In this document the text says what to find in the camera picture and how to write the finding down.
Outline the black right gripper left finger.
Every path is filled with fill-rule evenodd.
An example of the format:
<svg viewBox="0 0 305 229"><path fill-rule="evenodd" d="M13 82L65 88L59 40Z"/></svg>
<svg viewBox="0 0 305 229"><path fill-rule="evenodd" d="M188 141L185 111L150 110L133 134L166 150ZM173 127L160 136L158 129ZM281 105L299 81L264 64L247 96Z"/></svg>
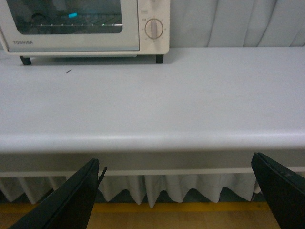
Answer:
<svg viewBox="0 0 305 229"><path fill-rule="evenodd" d="M37 207L10 226L11 229L87 228L100 182L99 160L91 159Z"/></svg>

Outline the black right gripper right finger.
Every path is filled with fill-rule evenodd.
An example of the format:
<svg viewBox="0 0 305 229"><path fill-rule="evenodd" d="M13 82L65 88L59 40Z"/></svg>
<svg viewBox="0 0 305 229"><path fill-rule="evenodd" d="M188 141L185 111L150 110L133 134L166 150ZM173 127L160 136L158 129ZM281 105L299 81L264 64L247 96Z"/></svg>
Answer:
<svg viewBox="0 0 305 229"><path fill-rule="evenodd" d="M254 153L252 170L282 229L305 227L305 178L262 153Z"/></svg>

